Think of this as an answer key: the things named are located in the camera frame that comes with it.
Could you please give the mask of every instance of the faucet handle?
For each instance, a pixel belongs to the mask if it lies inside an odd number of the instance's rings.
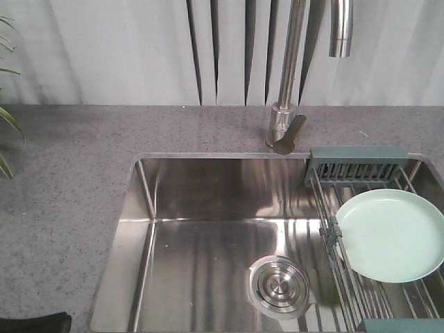
[[[280,155],[288,155],[294,150],[294,140],[307,117],[304,114],[297,114],[290,123],[284,137],[277,140],[273,145],[273,151]]]

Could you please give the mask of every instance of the black object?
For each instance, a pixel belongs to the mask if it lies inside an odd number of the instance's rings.
[[[0,333],[68,333],[71,316],[66,312],[30,319],[0,318]]]

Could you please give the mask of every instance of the kitchen sink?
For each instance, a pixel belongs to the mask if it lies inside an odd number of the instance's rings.
[[[138,155],[91,330],[357,330],[359,301],[348,290],[356,286],[338,280],[320,234],[309,161],[299,153]],[[418,194],[443,212],[443,182],[430,163],[408,155],[404,164]],[[350,193],[326,189],[332,211]],[[443,274],[403,284],[352,276],[367,318],[441,318]]]

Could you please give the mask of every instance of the faucet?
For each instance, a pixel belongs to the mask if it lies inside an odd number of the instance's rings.
[[[330,1],[332,27],[329,56],[345,58],[350,56],[353,33],[353,0]],[[293,0],[291,2],[279,98],[271,109],[270,126],[265,139],[266,145],[281,155],[293,151],[293,141],[306,119],[303,114],[296,115],[296,107],[291,104],[291,90],[293,89],[306,2],[307,0]]]

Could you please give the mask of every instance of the green leaf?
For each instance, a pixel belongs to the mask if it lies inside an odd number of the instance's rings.
[[[20,75],[20,73],[18,71],[13,71],[11,69],[7,69],[7,68],[3,68],[3,67],[0,67],[0,71],[7,71],[9,73],[14,73],[14,74]]]
[[[6,44],[3,43],[3,42],[0,42],[0,45],[3,46],[5,49],[7,49],[9,52],[14,52],[15,48],[17,47],[17,45],[16,45],[16,46],[13,46],[13,47],[8,46],[8,45],[6,45]]]
[[[0,117],[5,119],[13,128],[15,128],[20,134],[22,134],[23,142],[26,143],[25,134],[22,128],[20,127],[19,123],[17,123],[14,117],[11,116],[9,112],[3,109],[2,107],[0,107]]]
[[[9,17],[4,17],[4,16],[0,16],[0,22],[3,22],[4,24],[9,25],[12,29],[15,30],[14,26],[11,23],[9,23],[8,21],[6,21],[7,19],[10,19],[10,18]]]
[[[9,44],[12,44],[12,42],[11,42],[8,38],[6,38],[5,36],[0,35],[0,38],[1,38],[2,40],[7,41]]]
[[[14,177],[11,169],[9,169],[9,166],[6,164],[6,161],[2,155],[0,155],[0,169],[5,174],[5,176],[8,177],[8,179]]]

